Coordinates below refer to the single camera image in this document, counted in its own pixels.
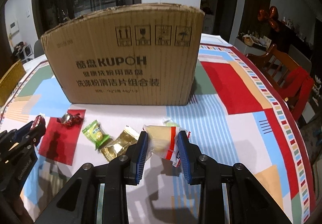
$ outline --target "patterned tablecloth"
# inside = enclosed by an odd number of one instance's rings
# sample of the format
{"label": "patterned tablecloth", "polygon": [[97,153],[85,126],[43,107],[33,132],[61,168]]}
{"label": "patterned tablecloth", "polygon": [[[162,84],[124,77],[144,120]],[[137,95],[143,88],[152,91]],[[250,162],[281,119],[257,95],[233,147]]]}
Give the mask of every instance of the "patterned tablecloth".
{"label": "patterned tablecloth", "polygon": [[[116,138],[126,125],[140,132],[144,124],[162,125],[170,117],[191,131],[190,141],[202,153],[219,163],[245,164],[289,219],[304,223],[315,207],[313,178],[304,142],[287,106],[236,48],[201,45],[198,59],[193,94],[186,106],[131,106],[131,112],[127,106],[70,104],[45,60],[10,97],[0,116],[0,131],[20,128],[39,113],[45,114],[48,124],[51,117],[76,109],[86,110],[83,127],[97,119],[102,130]],[[60,142],[60,151],[69,150],[69,141]],[[82,164],[106,163],[82,133],[75,140],[71,165],[53,154],[37,155],[21,195],[33,219]],[[153,155],[145,164],[140,185],[127,187],[129,221],[196,223],[199,192],[199,186],[186,183],[180,168]]]}

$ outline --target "green patch on tablecloth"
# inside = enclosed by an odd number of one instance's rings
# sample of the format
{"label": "green patch on tablecloth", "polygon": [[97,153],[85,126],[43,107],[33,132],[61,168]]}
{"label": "green patch on tablecloth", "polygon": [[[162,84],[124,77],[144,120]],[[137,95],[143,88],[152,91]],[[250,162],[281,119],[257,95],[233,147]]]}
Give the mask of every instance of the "green patch on tablecloth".
{"label": "green patch on tablecloth", "polygon": [[199,60],[197,61],[196,70],[194,73],[194,83],[192,87],[192,92],[195,95],[217,94],[213,84],[210,81],[210,78],[208,77]]}
{"label": "green patch on tablecloth", "polygon": [[293,224],[301,224],[302,219],[302,207],[301,207],[301,200],[300,194],[298,193],[292,199],[292,215],[293,215]]}
{"label": "green patch on tablecloth", "polygon": [[20,91],[18,97],[32,96],[43,80],[50,79],[54,75],[49,65],[39,68]]}

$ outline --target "shipping symbol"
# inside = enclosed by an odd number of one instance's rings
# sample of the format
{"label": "shipping symbol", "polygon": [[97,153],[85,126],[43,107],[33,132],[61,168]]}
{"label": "shipping symbol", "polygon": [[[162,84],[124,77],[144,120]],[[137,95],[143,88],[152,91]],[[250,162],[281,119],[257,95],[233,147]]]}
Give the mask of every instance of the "shipping symbol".
{"label": "shipping symbol", "polygon": [[115,27],[115,31],[119,47],[132,46],[130,26]]}
{"label": "shipping symbol", "polygon": [[150,25],[135,26],[135,39],[137,46],[151,45],[151,28]]}
{"label": "shipping symbol", "polygon": [[156,25],[156,45],[170,46],[171,45],[171,31],[172,26],[169,25]]}
{"label": "shipping symbol", "polygon": [[191,40],[191,27],[177,26],[175,29],[175,46],[189,47]]}

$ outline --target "screw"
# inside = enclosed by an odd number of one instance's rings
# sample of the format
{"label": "screw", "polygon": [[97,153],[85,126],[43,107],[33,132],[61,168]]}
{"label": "screw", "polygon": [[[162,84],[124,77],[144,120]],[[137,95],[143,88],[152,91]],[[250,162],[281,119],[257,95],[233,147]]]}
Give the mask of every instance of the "screw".
{"label": "screw", "polygon": [[85,164],[83,164],[82,165],[82,168],[84,169],[84,170],[88,170],[88,169],[90,169],[92,167],[92,164],[90,164],[90,163],[85,163]]}
{"label": "screw", "polygon": [[245,166],[243,164],[241,164],[241,163],[236,163],[235,167],[236,167],[236,169],[241,170],[241,169],[244,169]]}
{"label": "screw", "polygon": [[127,155],[121,155],[119,156],[119,160],[120,161],[126,161],[128,159],[128,156]]}
{"label": "screw", "polygon": [[199,156],[199,159],[200,159],[201,161],[206,161],[206,160],[208,159],[208,156],[207,156],[207,155],[202,154],[202,155],[200,155],[200,156]]}

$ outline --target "wooden chair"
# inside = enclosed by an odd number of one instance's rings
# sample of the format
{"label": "wooden chair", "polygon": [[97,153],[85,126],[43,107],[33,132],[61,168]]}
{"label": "wooden chair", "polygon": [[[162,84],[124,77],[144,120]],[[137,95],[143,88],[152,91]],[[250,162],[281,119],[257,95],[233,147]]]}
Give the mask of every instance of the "wooden chair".
{"label": "wooden chair", "polygon": [[[299,67],[299,65],[286,53],[278,51],[277,45],[273,44],[262,56],[246,54],[246,57],[263,73],[274,89],[278,92],[287,75]],[[281,77],[277,78],[277,73],[282,72]],[[299,97],[299,93],[289,100],[285,100],[292,109]]]}

